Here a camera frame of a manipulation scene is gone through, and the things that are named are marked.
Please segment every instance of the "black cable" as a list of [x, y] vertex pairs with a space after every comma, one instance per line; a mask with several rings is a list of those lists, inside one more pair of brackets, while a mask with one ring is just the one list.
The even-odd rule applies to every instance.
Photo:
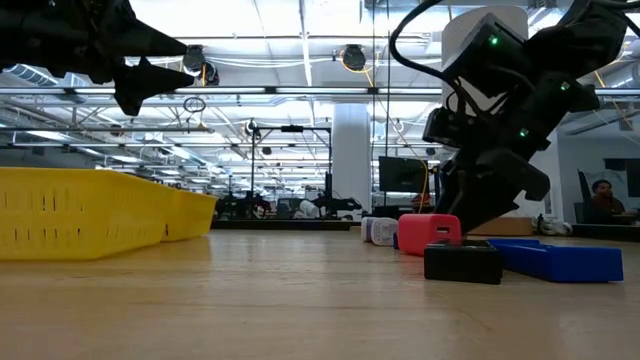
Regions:
[[451, 110], [451, 98], [453, 97], [453, 95], [455, 95], [455, 92], [451, 92], [451, 94], [449, 94], [449, 96], [447, 96], [447, 99], [444, 102], [444, 106], [447, 108], [447, 110], [449, 111], [453, 111]]
[[318, 165], [318, 159], [316, 159], [316, 156], [313, 153], [313, 150], [311, 150], [311, 146], [309, 145], [309, 142], [307, 141], [307, 138], [304, 136], [304, 133], [301, 132], [300, 135], [302, 135], [302, 140], [304, 140], [304, 144], [307, 145], [307, 150], [309, 150], [309, 154], [311, 154], [311, 157], [316, 162], [316, 170], [318, 171], [318, 174], [319, 174], [320, 173], [320, 166]]
[[536, 92], [536, 86], [533, 85], [533, 83], [531, 82], [531, 80], [529, 80], [526, 76], [520, 74], [519, 72], [515, 71], [515, 70], [511, 70], [502, 66], [489, 66], [488, 67], [491, 70], [495, 70], [495, 71], [499, 71], [501, 73], [505, 73], [507, 75], [511, 75], [515, 78], [518, 78], [518, 80], [522, 81], [522, 83], [524, 85], [526, 85], [529, 90], [531, 90], [531, 92], [535, 93]]
[[633, 20], [631, 20], [631, 18], [629, 18], [628, 16], [624, 17], [624, 21], [627, 23], [629, 29], [631, 29], [636, 34], [636, 36], [640, 37], [640, 27], [638, 27], [638, 25], [636, 25], [636, 23], [634, 23]]
[[578, 14], [576, 14], [573, 19], [571, 21], [569, 21], [567, 24], [563, 25], [564, 27], [569, 27], [574, 25], [575, 23], [577, 23], [578, 21], [582, 20], [582, 16], [589, 10], [589, 7], [591, 6], [591, 0], [584, 0], [584, 6], [582, 6], [582, 9], [580, 9], [580, 11], [578, 12]]
[[618, 2], [612, 0], [591, 0], [594, 4], [602, 5], [611, 9], [631, 10], [640, 8], [640, 1]]
[[488, 113], [492, 113], [495, 109], [498, 108], [498, 106], [502, 105], [509, 98], [509, 95], [510, 94], [508, 92], [502, 94], [502, 96], [500, 96], [498, 100], [496, 100], [496, 102], [494, 102], [493, 105], [491, 105], [491, 107], [485, 111]]
[[402, 56], [398, 52], [398, 48], [396, 46], [396, 42], [400, 37], [400, 34], [404, 30], [404, 28], [413, 21], [416, 17], [418, 17], [423, 12], [427, 11], [434, 5], [442, 2], [442, 0], [425, 0], [420, 5], [416, 6], [409, 14], [400, 22], [398, 27], [393, 31], [391, 38], [389, 39], [389, 51], [393, 57], [402, 65], [409, 67], [414, 70], [418, 70], [420, 72], [429, 74], [433, 77], [436, 77], [442, 81], [444, 81], [447, 85], [449, 85], [453, 91], [458, 95], [458, 107], [456, 113], [465, 114], [466, 113], [466, 105], [469, 104], [471, 109], [476, 113], [476, 115], [480, 118], [484, 118], [486, 114], [480, 109], [478, 103], [473, 99], [473, 97], [461, 86], [457, 85], [454, 80], [446, 77], [442, 72], [435, 70], [431, 67], [418, 64], [414, 61], [411, 61], [404, 56]]

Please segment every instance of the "computer monitor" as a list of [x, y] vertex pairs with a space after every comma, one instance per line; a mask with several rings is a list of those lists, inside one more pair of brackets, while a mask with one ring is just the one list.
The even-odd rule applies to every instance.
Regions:
[[422, 161], [381, 156], [380, 191], [422, 193], [425, 171]]

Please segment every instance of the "black chair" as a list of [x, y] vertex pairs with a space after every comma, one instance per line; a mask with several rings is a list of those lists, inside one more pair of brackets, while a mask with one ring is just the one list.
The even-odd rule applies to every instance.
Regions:
[[591, 188], [589, 187], [589, 183], [587, 182], [587, 177], [580, 170], [578, 170], [578, 180], [580, 182], [580, 193], [582, 194], [582, 202], [573, 204], [573, 209], [576, 213], [576, 223], [584, 224], [584, 207], [591, 201]]
[[576, 224], [584, 224], [584, 203], [574, 203], [573, 211], [576, 214]]

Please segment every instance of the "desk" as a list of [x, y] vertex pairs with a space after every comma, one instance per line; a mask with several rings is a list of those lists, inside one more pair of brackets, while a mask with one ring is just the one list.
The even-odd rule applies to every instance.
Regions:
[[[603, 245], [602, 241], [550, 240]], [[11, 360], [637, 360], [640, 244], [627, 280], [425, 281], [356, 233], [214, 231], [89, 262], [0, 263]]]

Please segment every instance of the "red block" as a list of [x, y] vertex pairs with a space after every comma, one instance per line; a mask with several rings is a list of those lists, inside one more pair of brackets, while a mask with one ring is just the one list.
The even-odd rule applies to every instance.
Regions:
[[401, 251], [424, 256], [427, 245], [448, 240], [452, 245], [462, 244], [460, 220], [453, 215], [407, 214], [398, 221], [398, 248]]

